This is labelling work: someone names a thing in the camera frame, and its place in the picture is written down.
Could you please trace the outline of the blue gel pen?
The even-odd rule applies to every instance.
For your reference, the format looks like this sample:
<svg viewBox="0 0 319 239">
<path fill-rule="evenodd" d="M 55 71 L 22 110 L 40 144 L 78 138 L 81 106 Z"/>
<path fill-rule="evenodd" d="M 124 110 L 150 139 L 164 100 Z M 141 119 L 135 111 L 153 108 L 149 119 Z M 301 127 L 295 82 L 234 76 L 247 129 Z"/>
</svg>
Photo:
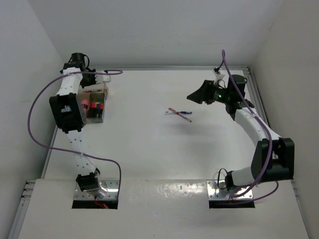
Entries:
<svg viewBox="0 0 319 239">
<path fill-rule="evenodd" d="M 166 111 L 165 114 L 190 115 L 190 114 L 192 114 L 192 112 L 188 112 L 188 111 Z"/>
</svg>

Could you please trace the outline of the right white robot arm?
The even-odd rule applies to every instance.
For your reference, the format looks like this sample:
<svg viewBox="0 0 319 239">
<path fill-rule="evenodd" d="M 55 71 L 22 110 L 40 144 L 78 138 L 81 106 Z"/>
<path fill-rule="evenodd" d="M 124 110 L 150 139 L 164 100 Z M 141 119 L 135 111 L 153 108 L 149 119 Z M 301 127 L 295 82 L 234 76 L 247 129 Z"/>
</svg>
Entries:
<svg viewBox="0 0 319 239">
<path fill-rule="evenodd" d="M 249 167 L 229 171 L 225 177 L 227 190 L 265 183 L 292 180 L 294 177 L 295 144 L 271 130 L 257 114 L 254 105 L 245 96 L 246 78 L 231 75 L 226 88 L 217 81 L 204 80 L 201 87 L 186 98 L 197 104 L 219 102 L 239 124 L 255 145 Z"/>
</svg>

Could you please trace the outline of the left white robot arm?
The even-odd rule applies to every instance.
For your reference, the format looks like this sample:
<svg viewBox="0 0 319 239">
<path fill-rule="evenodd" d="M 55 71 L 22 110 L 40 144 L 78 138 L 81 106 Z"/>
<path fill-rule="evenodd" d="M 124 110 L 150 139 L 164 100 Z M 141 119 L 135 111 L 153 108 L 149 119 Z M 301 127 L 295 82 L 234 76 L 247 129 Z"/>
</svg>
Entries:
<svg viewBox="0 0 319 239">
<path fill-rule="evenodd" d="M 71 54 L 70 60 L 64 64 L 60 89 L 54 97 L 50 97 L 49 104 L 56 125 L 67 136 L 75 154 L 77 164 L 76 182 L 82 192 L 95 195 L 100 189 L 98 176 L 100 171 L 85 155 L 87 145 L 84 141 L 84 126 L 86 113 L 77 95 L 79 87 L 90 86 L 96 83 L 94 75 L 88 74 L 91 70 L 86 66 L 88 57 L 83 53 Z"/>
</svg>

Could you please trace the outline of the clear thin ballpoint pen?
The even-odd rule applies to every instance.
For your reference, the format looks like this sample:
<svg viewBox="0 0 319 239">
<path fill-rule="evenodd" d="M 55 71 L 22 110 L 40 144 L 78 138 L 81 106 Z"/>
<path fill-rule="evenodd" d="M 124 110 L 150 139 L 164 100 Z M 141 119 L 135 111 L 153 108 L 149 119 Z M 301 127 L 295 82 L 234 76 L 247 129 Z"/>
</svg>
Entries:
<svg viewBox="0 0 319 239">
<path fill-rule="evenodd" d="M 98 89 L 103 89 L 104 85 L 102 84 L 97 84 L 97 85 L 91 85 L 83 88 L 83 90 L 98 90 Z"/>
</svg>

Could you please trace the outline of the red gel pen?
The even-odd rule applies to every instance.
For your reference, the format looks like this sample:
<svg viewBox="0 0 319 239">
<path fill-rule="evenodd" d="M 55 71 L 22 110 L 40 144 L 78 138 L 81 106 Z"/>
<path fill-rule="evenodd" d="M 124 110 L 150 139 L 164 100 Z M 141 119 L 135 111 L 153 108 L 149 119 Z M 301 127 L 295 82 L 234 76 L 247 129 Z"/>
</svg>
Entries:
<svg viewBox="0 0 319 239">
<path fill-rule="evenodd" d="M 173 108 L 169 108 L 168 111 L 176 111 L 176 110 L 174 110 Z M 192 122 L 192 120 L 190 120 L 189 118 L 187 118 L 186 115 L 179 115 L 179 114 L 174 114 L 174 115 L 177 115 L 177 116 L 179 116 L 179 117 L 185 119 L 185 120 L 188 121 L 188 122 Z"/>
</svg>

